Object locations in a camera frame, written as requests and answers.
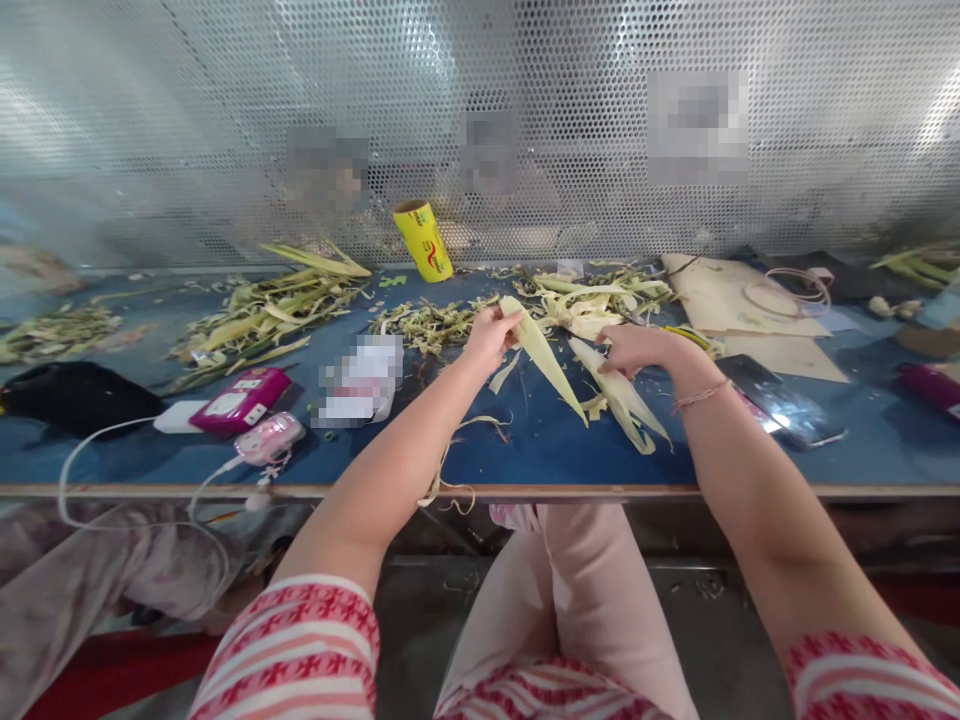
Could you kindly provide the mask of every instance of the blurred package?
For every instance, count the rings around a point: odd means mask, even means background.
[[[312,404],[311,427],[360,427],[386,420],[402,376],[402,336],[357,336],[349,355],[321,369],[322,395]]]

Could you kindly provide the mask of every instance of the yellow roll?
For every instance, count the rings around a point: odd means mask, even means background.
[[[400,228],[417,270],[427,282],[440,282],[453,275],[453,265],[440,238],[440,228],[426,200],[411,200],[393,209],[393,221]]]

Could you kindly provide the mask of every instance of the pink power bank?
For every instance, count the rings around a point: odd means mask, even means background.
[[[233,385],[194,413],[190,424],[212,435],[239,435],[256,425],[288,387],[290,378],[283,370],[247,370]]]

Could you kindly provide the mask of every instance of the red and white striped shirt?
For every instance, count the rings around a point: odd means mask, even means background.
[[[192,720],[372,719],[380,653],[364,591],[304,575],[268,588],[233,623],[194,700]],[[802,720],[957,720],[960,691],[932,665],[865,637],[826,633],[791,651]],[[670,720],[649,700],[568,658],[504,667],[437,709],[438,720]]]

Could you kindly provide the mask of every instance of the phone screen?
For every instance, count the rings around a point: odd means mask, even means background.
[[[820,447],[846,436],[846,429],[831,423],[823,408],[788,388],[749,355],[720,358],[717,367],[801,447]]]

